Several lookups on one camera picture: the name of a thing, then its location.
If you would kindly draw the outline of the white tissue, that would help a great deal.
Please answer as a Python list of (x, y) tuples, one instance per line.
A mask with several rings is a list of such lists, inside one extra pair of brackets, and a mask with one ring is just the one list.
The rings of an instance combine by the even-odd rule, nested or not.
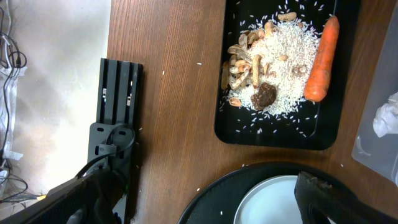
[(381, 138), (387, 134), (397, 134), (397, 93), (379, 107), (373, 119), (373, 130)]

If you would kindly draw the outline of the grey plate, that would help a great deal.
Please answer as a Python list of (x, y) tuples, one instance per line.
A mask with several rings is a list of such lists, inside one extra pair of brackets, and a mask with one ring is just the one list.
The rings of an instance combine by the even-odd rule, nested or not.
[(240, 202), (234, 224), (302, 224), (294, 190), (296, 175), (279, 175), (255, 185)]

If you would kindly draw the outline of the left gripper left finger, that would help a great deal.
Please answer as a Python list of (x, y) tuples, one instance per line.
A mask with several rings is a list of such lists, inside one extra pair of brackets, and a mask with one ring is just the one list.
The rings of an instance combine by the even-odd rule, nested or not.
[(72, 179), (1, 223), (117, 223), (113, 208), (123, 194), (123, 178), (100, 169)]

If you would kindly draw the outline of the brown food scrap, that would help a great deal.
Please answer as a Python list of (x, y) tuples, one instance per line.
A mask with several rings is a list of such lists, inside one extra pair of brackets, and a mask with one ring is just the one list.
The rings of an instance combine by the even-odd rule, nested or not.
[(277, 88), (274, 85), (263, 83), (258, 92), (251, 97), (255, 110), (263, 110), (273, 104), (277, 97)]

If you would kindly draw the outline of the pile of rice and shells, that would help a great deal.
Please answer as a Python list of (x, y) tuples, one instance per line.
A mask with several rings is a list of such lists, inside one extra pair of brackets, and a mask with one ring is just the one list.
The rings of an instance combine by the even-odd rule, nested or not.
[[(320, 34), (296, 12), (277, 12), (248, 30), (227, 49), (222, 66), (222, 103), (266, 116), (297, 112), (320, 43)], [(277, 88), (273, 104), (255, 110), (252, 95), (263, 83)]]

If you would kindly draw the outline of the orange carrot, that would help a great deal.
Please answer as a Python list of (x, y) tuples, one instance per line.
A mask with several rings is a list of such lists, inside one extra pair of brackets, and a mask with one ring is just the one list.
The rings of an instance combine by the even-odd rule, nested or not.
[(331, 16), (324, 26), (315, 61), (305, 85), (304, 97), (307, 100), (320, 102), (326, 97), (339, 32), (339, 20), (336, 16)]

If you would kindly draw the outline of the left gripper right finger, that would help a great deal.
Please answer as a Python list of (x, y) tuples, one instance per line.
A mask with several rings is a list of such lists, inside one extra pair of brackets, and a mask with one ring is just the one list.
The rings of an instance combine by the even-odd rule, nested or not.
[(350, 191), (307, 172), (298, 174), (294, 194), (304, 223), (397, 224), (397, 219), (362, 203)]

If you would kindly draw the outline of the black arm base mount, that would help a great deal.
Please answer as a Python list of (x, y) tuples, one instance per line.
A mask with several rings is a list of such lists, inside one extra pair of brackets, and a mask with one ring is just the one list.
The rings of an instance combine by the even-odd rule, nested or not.
[(129, 222), (127, 200), (143, 74), (140, 63), (102, 58), (96, 121), (90, 126), (88, 162), (96, 163), (88, 170), (115, 170), (124, 180), (124, 194), (113, 208), (121, 223)]

